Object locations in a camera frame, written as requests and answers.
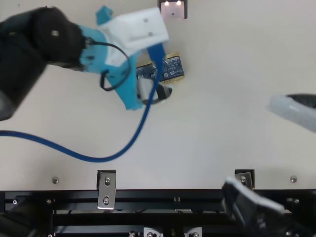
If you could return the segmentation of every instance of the bolt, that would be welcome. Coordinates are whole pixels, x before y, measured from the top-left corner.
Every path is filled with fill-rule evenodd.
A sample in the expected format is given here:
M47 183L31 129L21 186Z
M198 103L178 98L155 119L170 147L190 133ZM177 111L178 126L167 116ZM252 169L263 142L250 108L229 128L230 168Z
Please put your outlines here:
M51 35L58 37L59 36L59 31L51 31Z
M245 176L241 176L240 177L240 181L242 184L245 184L246 183L246 177Z
M104 203L104 205L109 205L109 202L110 202L110 199L109 199L109 197L105 197L105 198L103 198L103 203Z
M51 179L51 181L53 182L53 184L58 184L59 178L58 178L58 177L53 177L53 178Z
M105 185L106 186L110 185L110 181L111 181L111 177L109 177L109 176L105 177Z
M297 181L297 177L295 175L292 175L291 176L291 182L292 183L296 183L296 181Z

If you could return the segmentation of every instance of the blue cable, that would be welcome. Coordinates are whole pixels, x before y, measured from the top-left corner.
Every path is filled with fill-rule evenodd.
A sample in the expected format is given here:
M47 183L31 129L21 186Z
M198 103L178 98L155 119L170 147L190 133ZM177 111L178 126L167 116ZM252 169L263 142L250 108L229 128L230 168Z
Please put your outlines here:
M149 109L151 107L151 104L153 102L155 91L156 91L156 89L157 89L157 87L159 85L159 82L161 80L161 77L162 77L162 73L163 73L163 59L165 57L165 52L164 52L162 44L157 44L157 45L155 45L153 47L148 48L148 52L149 52L149 55L151 57L151 60L153 62L155 62L156 66L157 66L157 76L156 76L156 79L154 81L154 86L153 86L152 91L150 92L150 96L149 96L149 99L148 99L148 102L147 102L147 105L146 105L146 109L144 111L143 117L142 117L142 119L141 119L141 121L140 121L140 123L138 125L138 128L137 128L134 136L129 141L129 143L122 150L117 152L116 154L114 154L112 156L109 156L109 157L104 157L104 158L89 157L89 156L85 156L85 155L79 154L77 152L74 152L72 150L69 150L69 149L67 149L67 148L65 148L63 146L60 146L60 145L58 145L58 144L56 144L54 142L48 141L48 140L46 140L44 138L37 137L35 135L24 133L24 132L5 131L5 130L3 130L3 131L0 131L0 136L18 137L18 138L31 140L31 141L34 141L34 142L37 142L37 143L41 143L41 144L43 144L45 146L48 146L48 147L53 148L55 150L58 150L58 151L60 151L62 153L65 153L65 154L67 154L69 156L72 156L74 158L77 158L77 159L80 159L80 160L83 160L83 161L86 161L86 162L93 162L93 163L108 162L108 161L112 161L112 160L120 157L125 152L127 152L127 150L134 144L134 142L136 141L138 135L140 134L140 132L141 132L143 126L144 126L144 123L146 121L146 118L147 118Z

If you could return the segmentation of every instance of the circuit board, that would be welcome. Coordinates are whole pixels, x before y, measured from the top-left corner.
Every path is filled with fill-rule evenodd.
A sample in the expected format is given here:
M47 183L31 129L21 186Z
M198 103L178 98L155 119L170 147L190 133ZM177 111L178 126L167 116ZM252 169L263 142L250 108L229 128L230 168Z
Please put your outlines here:
M146 63L138 66L136 69L137 78L155 79L157 74L156 68L153 64ZM184 78L184 71L179 54L169 54L163 64L163 74L160 82L169 83Z

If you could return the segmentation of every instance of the blue circuit board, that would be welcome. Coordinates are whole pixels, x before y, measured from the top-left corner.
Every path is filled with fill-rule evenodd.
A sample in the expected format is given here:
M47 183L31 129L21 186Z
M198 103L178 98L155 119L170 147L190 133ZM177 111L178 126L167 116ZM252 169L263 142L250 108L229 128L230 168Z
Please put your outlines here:
M152 64L147 64L136 69L137 78L155 79L157 70ZM170 57L167 62L163 64L163 74L161 82L168 82L170 80L182 79L184 77L184 71L179 56Z

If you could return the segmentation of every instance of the white table surface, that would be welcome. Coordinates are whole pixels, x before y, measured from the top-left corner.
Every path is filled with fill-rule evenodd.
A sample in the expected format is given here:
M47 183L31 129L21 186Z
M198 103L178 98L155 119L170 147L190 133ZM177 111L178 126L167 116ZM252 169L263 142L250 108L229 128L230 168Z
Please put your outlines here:
M157 1L2 0L0 19L53 5L71 21L96 27L103 4L118 15ZM315 189L316 134L266 110L273 95L316 93L315 13L315 0L189 0L187 20L166 22L165 45L180 52L186 77L151 109L135 145L115 161L87 163L2 137L0 190L91 190L104 169L117 170L118 189L219 189L235 169L255 169L258 189ZM98 80L49 66L0 129L111 155L129 141L143 111L126 111Z

